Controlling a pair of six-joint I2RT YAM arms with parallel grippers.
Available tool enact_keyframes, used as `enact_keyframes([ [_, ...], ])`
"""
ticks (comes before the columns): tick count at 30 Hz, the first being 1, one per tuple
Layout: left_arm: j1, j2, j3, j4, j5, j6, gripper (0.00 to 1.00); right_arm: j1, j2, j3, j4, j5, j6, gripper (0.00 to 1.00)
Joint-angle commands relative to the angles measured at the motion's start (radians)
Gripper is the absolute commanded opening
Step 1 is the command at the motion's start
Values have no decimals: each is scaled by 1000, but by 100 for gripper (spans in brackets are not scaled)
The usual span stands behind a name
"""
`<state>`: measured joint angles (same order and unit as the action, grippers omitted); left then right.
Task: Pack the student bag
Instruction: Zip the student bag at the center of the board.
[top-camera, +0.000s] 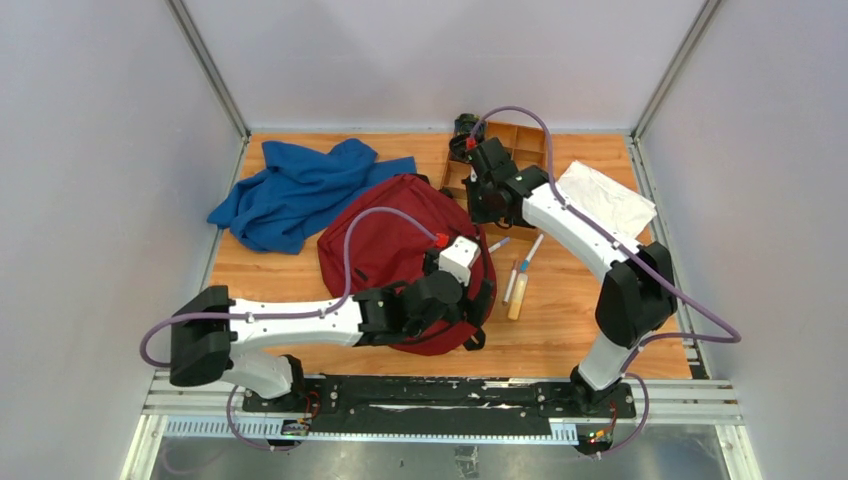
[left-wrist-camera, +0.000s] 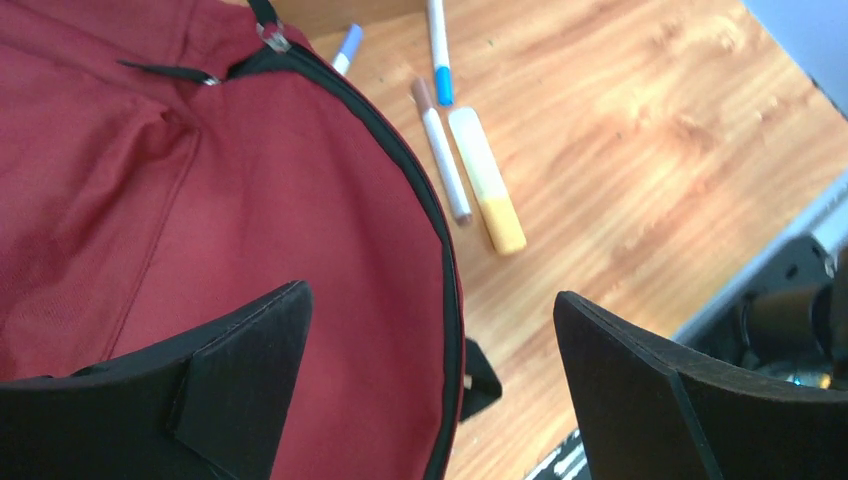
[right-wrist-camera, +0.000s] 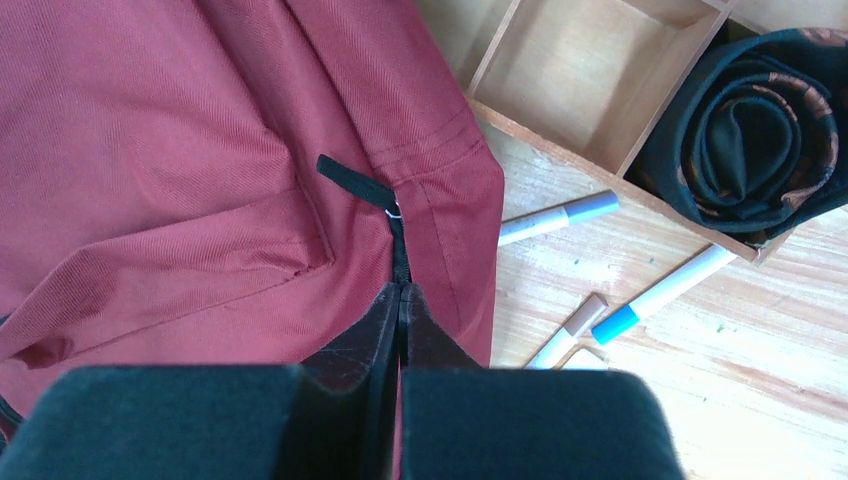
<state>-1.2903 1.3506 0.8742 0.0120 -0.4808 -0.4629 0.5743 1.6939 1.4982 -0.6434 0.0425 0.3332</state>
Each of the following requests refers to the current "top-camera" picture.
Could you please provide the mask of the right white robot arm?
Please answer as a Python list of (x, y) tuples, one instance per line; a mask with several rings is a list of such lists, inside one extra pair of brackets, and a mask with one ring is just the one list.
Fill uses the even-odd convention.
[(600, 332), (572, 371), (576, 385), (570, 392), (577, 413), (598, 416), (609, 407), (610, 389), (639, 343), (677, 311), (668, 249), (658, 242), (644, 246), (605, 229), (543, 169), (519, 168), (497, 138), (472, 145), (465, 161), (473, 171), (463, 183), (474, 222), (532, 226), (573, 254), (600, 282), (595, 308)]

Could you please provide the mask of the red backpack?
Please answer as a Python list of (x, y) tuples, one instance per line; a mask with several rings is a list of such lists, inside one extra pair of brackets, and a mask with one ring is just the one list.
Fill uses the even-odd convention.
[(396, 175), (362, 194), (323, 232), (318, 240), (324, 284), (334, 296), (349, 292), (365, 315), (361, 344), (387, 345), (395, 350), (433, 356), (457, 347), (469, 351), (485, 345), (483, 326), (461, 322), (452, 327), (437, 321), (428, 337), (402, 332), (406, 315), (400, 293), (416, 280), (438, 270), (439, 252), (456, 237), (474, 240), (481, 255), (472, 268), (468, 296), (484, 274), (497, 278), (488, 241), (454, 200), (419, 175)]

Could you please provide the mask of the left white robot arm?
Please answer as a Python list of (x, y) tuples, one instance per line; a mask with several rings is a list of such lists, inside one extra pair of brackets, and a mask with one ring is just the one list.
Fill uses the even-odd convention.
[(495, 286), (484, 274), (465, 287), (451, 274), (435, 271), (411, 284), (304, 303), (233, 299), (225, 286), (208, 287), (175, 313), (170, 382), (176, 387), (228, 382), (293, 413), (306, 400), (303, 368), (295, 357), (275, 357), (268, 348), (391, 346), (440, 355), (467, 342), (479, 347)]

